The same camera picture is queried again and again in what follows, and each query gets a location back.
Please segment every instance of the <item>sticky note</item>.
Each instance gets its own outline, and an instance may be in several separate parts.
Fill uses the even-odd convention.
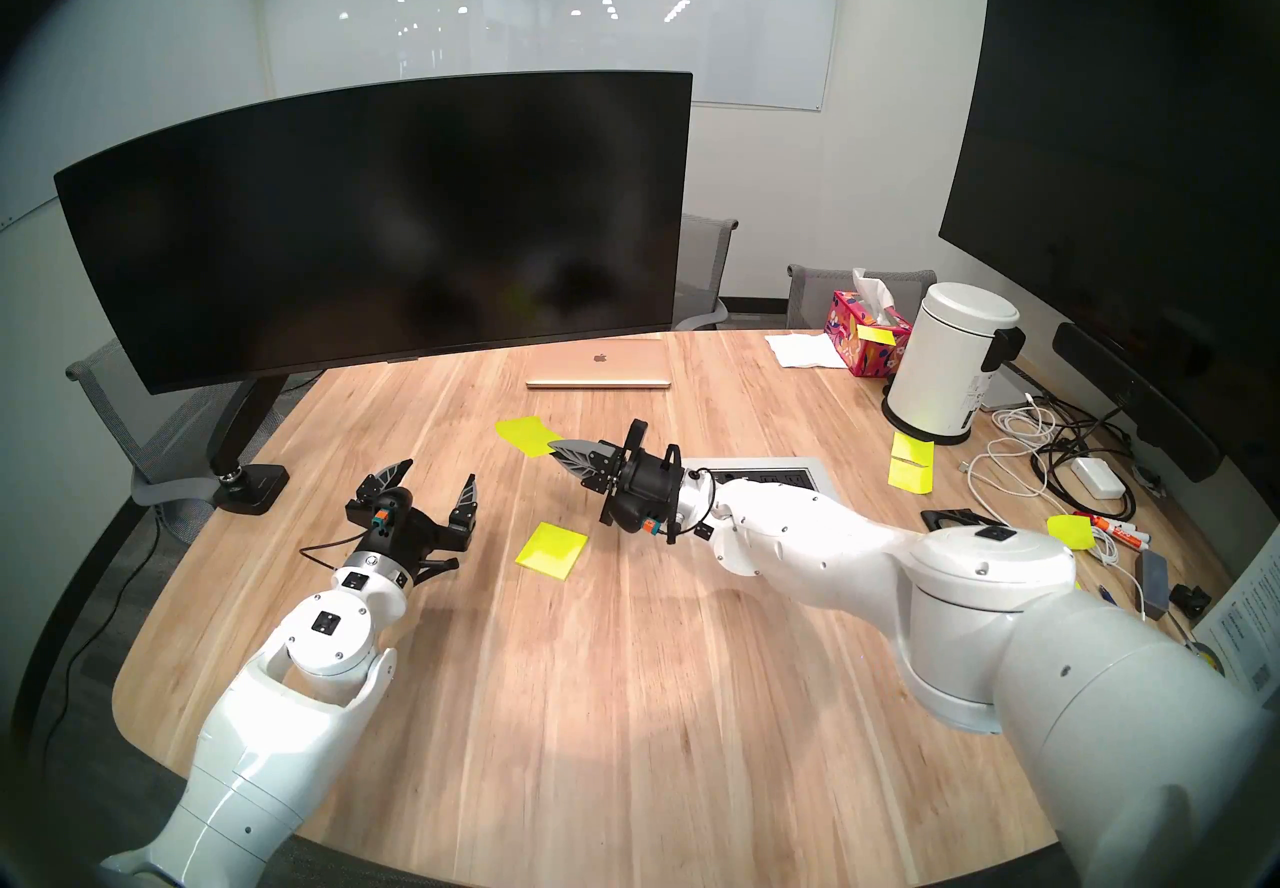
[[[933,468],[920,467],[901,458],[890,458],[888,484],[916,495],[928,495],[933,491]]]
[[[1071,550],[1093,546],[1093,527],[1087,516],[1051,516],[1044,521],[1048,535],[1057,537]]]
[[[575,534],[550,523],[539,523],[516,563],[564,581],[586,545],[586,534]]]
[[[891,347],[893,344],[897,344],[897,342],[893,339],[893,331],[886,330],[884,328],[881,326],[863,326],[861,324],[859,324],[858,337],[860,337],[863,340],[872,340],[877,344],[888,344]]]
[[[522,416],[520,420],[499,420],[493,425],[498,436],[515,448],[525,452],[526,457],[540,458],[550,454],[548,441],[559,440],[559,434],[553,434],[536,416]]]
[[[925,468],[933,467],[933,441],[916,440],[904,434],[901,430],[893,432],[893,449],[890,452],[895,458],[922,464]]]

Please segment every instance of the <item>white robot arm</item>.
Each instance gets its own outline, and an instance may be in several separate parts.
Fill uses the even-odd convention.
[[[410,463],[365,480],[347,516],[367,532],[330,589],[298,603],[210,710],[160,836],[104,868],[183,888],[252,888],[329,793],[396,676],[396,650],[379,653],[379,633],[416,585],[458,567],[428,555],[466,550],[475,527],[475,476],[438,526],[398,488]],[[284,685],[291,665],[314,697]]]
[[[1009,738],[1084,884],[1162,882],[1268,733],[1271,715],[1199,656],[1075,589],[1050,536],[914,534],[794,486],[717,485],[643,436],[636,421],[622,448],[552,448],[608,496],[603,522],[696,532],[727,571],[874,626],[925,710]]]

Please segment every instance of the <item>monitor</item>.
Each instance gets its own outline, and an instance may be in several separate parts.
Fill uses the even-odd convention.
[[[988,0],[940,233],[1119,356],[1280,513],[1280,52],[1236,5]]]
[[[552,72],[274,100],[55,175],[151,393],[666,330],[692,77]]]

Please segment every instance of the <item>chair armrest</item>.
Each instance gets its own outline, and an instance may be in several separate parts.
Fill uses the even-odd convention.
[[[672,326],[672,330],[701,330],[703,328],[713,328],[716,324],[723,324],[728,320],[728,308],[719,299],[716,301],[716,308],[709,313],[699,313],[698,316],[690,316],[686,320],[681,320],[678,324]]]
[[[174,479],[157,485],[148,482],[141,471],[133,470],[133,485],[131,495],[138,505],[159,505],[160,503],[174,503],[179,499],[202,499],[206,503],[214,500],[218,491],[218,479],[210,475],[207,479]]]

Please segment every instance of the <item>laptop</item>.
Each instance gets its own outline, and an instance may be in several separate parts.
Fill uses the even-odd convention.
[[[668,389],[671,362],[662,340],[571,340],[538,344],[530,354],[530,389]]]

